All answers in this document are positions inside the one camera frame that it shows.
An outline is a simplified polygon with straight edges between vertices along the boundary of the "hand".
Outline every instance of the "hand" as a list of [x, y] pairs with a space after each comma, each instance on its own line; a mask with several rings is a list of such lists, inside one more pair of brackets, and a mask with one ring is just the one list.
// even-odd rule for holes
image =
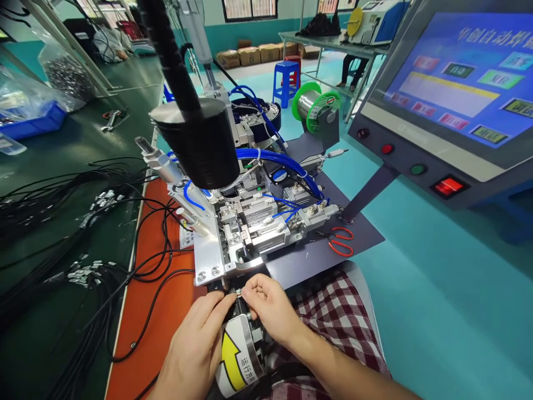
[[197, 299], [172, 337], [151, 400], [204, 399], [222, 357], [222, 323], [235, 293]]
[[305, 324], [298, 318], [289, 298], [280, 284], [263, 274], [256, 274], [247, 281], [242, 296], [250, 306], [252, 319], [258, 316], [272, 339], [282, 346], [298, 340]]

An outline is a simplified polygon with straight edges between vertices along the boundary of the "orange workbench surface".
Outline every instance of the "orange workbench surface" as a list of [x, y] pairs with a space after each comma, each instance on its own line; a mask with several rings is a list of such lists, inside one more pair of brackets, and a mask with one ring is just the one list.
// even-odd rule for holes
[[[148, 184], [145, 196], [164, 204], [167, 204], [170, 199], [167, 195], [167, 185], [161, 179]], [[154, 208], [160, 207], [155, 203], [149, 204]], [[142, 216], [144, 217], [150, 211], [151, 209], [144, 205]], [[143, 223], [137, 245], [137, 264], [163, 251], [164, 236], [161, 231], [163, 214], [163, 211], [156, 212]], [[179, 224], [170, 216], [167, 221], [169, 240], [174, 249], [179, 249]], [[165, 269], [168, 257], [169, 255], [166, 254], [165, 261], [159, 267], [159, 273]], [[151, 270], [158, 261], [159, 257], [150, 261], [141, 269], [141, 272]], [[194, 269], [193, 252], [174, 253], [168, 273], [182, 268]], [[152, 317], [139, 347], [128, 359], [112, 365], [106, 394], [107, 400], [135, 399], [159, 372], [172, 335], [178, 329], [193, 302], [207, 292], [205, 288], [195, 288], [193, 277], [193, 273], [183, 272], [176, 274], [165, 284], [155, 303]], [[132, 343], [137, 340], [155, 292], [163, 279], [164, 277], [153, 283], [132, 281], [128, 285], [119, 322], [115, 357], [126, 354]]]

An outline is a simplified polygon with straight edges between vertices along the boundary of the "yellow arrow label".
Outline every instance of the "yellow arrow label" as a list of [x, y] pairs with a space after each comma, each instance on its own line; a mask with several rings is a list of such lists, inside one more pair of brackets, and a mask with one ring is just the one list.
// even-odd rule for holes
[[237, 361], [237, 354], [239, 353], [239, 348], [229, 337], [228, 333], [224, 331], [224, 336], [222, 336], [222, 363], [228, 375], [229, 383], [236, 392], [246, 386], [246, 381]]

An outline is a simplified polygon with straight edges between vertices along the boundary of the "finger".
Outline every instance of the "finger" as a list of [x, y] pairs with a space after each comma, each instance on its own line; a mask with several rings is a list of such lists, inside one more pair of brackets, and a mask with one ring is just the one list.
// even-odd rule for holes
[[256, 292], [263, 292], [268, 296], [268, 293], [278, 285], [275, 280], [266, 275], [255, 274], [247, 281], [244, 287], [254, 289]]
[[211, 362], [209, 364], [209, 378], [213, 378], [218, 364], [222, 360], [222, 329], [218, 330], [217, 337], [213, 343], [213, 349], [211, 350]]
[[224, 293], [221, 291], [215, 291], [210, 292], [206, 294], [202, 300], [200, 301], [200, 304], [198, 305], [198, 308], [195, 311], [195, 314], [192, 319], [192, 323], [194, 326], [201, 328], [204, 326], [205, 321], [209, 318], [209, 315], [215, 308], [215, 306], [224, 298]]
[[220, 330], [220, 327], [224, 322], [224, 317], [235, 303], [235, 300], [237, 300], [237, 295], [235, 293], [231, 293], [224, 297], [211, 312], [207, 321], [205, 321], [202, 331], [207, 335], [206, 340], [208, 340], [209, 343], [212, 343], [212, 341], [215, 340], [217, 332]]
[[265, 301], [266, 299], [265, 295], [261, 293], [262, 296], [260, 296], [259, 293], [251, 290], [248, 287], [244, 287], [241, 294], [244, 300], [250, 306], [250, 308], [253, 308], [256, 314], [259, 315], [260, 317], [264, 309], [264, 306], [267, 304], [267, 302]]
[[194, 319], [194, 316], [196, 315], [196, 311], [197, 311], [198, 307], [200, 306], [200, 303], [203, 301], [202, 300], [203, 298], [204, 298], [204, 296], [198, 297], [196, 299], [196, 301], [193, 303], [193, 305], [190, 306], [189, 312], [187, 313], [185, 318], [183, 318], [183, 321], [182, 321], [181, 325], [187, 326], [188, 324], [191, 323], [191, 321]]
[[250, 315], [252, 316], [252, 319], [253, 319], [254, 321], [255, 321], [255, 320], [257, 319], [257, 317], [258, 317], [257, 312], [255, 312], [255, 310], [254, 310], [252, 307], [250, 307]]

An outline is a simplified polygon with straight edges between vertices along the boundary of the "cardboard box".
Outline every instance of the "cardboard box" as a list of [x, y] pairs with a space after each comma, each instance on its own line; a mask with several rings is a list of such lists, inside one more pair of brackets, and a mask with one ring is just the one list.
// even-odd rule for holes
[[261, 63], [261, 51], [257, 47], [245, 47], [238, 50], [240, 64], [243, 67]]
[[279, 48], [275, 44], [262, 44], [259, 46], [261, 52], [261, 62], [272, 62], [279, 60]]
[[[279, 48], [279, 59], [283, 60], [283, 43], [278, 43], [276, 46]], [[287, 48], [285, 49], [286, 56], [297, 56], [298, 45], [294, 42], [287, 42]]]
[[237, 48], [245, 48], [252, 46], [252, 41], [240, 39], [239, 44], [237, 45]]
[[320, 47], [299, 44], [298, 55], [300, 55], [301, 59], [318, 59], [318, 56], [320, 55]]
[[240, 57], [236, 50], [226, 50], [225, 52], [217, 53], [217, 61], [225, 69], [240, 67]]

